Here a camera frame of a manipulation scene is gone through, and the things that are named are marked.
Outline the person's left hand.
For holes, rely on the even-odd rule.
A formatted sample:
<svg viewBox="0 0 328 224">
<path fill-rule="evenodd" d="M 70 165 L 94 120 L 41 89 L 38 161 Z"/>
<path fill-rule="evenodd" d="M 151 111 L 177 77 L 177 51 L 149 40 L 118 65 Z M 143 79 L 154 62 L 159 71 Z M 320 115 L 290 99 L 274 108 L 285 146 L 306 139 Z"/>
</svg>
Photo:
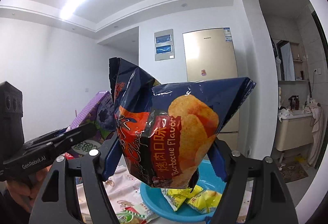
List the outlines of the person's left hand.
<svg viewBox="0 0 328 224">
<path fill-rule="evenodd" d="M 31 211 L 35 199 L 47 176 L 51 166 L 43 168 L 36 173 L 36 183 L 32 187 L 14 180 L 6 181 L 6 187 L 15 202 L 22 206 L 27 212 Z"/>
</svg>

